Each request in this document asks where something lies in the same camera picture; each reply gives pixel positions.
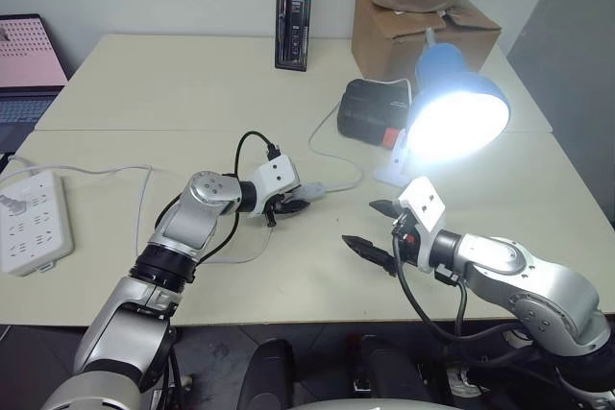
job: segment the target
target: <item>pink laptop screen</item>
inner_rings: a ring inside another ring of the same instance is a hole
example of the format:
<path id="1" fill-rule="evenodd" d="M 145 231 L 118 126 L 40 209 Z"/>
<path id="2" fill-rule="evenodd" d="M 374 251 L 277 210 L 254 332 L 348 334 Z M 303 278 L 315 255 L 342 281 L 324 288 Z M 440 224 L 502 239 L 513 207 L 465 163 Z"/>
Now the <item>pink laptop screen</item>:
<path id="1" fill-rule="evenodd" d="M 66 76 L 39 18 L 0 18 L 0 87 L 62 86 Z"/>

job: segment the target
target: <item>black battery pack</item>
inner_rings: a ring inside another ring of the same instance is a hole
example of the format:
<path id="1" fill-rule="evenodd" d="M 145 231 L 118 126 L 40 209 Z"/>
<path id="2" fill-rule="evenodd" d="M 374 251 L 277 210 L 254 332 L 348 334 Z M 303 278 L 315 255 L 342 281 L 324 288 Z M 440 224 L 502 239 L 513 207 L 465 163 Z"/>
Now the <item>black battery pack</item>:
<path id="1" fill-rule="evenodd" d="M 337 129 L 344 136 L 391 149 L 406 127 L 407 87 L 355 79 L 346 86 L 337 112 Z"/>

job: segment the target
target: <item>silver robotic arm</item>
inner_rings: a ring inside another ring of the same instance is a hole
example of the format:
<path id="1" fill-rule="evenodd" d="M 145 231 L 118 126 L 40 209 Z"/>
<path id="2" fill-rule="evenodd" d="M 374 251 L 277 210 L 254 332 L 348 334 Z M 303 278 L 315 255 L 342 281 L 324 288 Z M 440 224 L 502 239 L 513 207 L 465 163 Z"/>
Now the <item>silver robotic arm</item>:
<path id="1" fill-rule="evenodd" d="M 175 340 L 170 318 L 185 284 L 194 280 L 218 218 L 238 211 L 272 213 L 283 194 L 297 186 L 299 177 L 285 155 L 261 165 L 247 181 L 213 172 L 193 175 L 84 335 L 75 375 L 43 409 L 137 410 L 140 393 L 167 367 Z"/>
<path id="2" fill-rule="evenodd" d="M 406 245 L 405 262 L 435 270 L 436 278 L 455 275 L 508 310 L 551 358 L 563 386 L 594 408 L 615 408 L 615 338 L 598 308 L 598 292 L 584 276 L 509 239 L 444 230 L 444 204 L 425 177 L 407 187 L 397 209 L 397 257 L 409 236 L 420 242 L 418 252 Z"/>

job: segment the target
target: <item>power strip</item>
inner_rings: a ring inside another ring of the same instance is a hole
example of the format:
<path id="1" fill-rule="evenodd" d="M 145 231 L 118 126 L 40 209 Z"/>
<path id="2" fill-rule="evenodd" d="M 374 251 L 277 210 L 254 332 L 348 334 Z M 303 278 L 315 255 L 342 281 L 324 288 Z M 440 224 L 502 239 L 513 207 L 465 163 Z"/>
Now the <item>power strip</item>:
<path id="1" fill-rule="evenodd" d="M 0 205 L 0 269 L 15 276 L 47 271 L 73 251 L 62 179 L 42 172 L 6 187 L 0 194 L 26 202 L 15 215 Z"/>

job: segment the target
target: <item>gray floor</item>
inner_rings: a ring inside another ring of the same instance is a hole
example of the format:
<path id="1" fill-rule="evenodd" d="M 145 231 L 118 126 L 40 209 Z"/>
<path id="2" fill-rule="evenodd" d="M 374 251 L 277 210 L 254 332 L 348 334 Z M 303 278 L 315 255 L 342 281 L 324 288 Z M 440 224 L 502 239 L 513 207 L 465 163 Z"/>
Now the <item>gray floor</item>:
<path id="1" fill-rule="evenodd" d="M 392 323 L 187 327 L 182 329 L 177 353 L 182 374 L 194 376 L 189 408 L 233 409 L 254 350 L 269 339 L 284 338 L 295 355 L 295 403 L 300 404 L 350 395 L 351 383 L 342 365 L 349 339 L 372 333 L 411 347 L 418 356 L 439 353 L 423 329 L 418 324 Z M 13 326 L 0 343 L 0 407 L 38 409 L 70 377 L 81 333 Z"/>

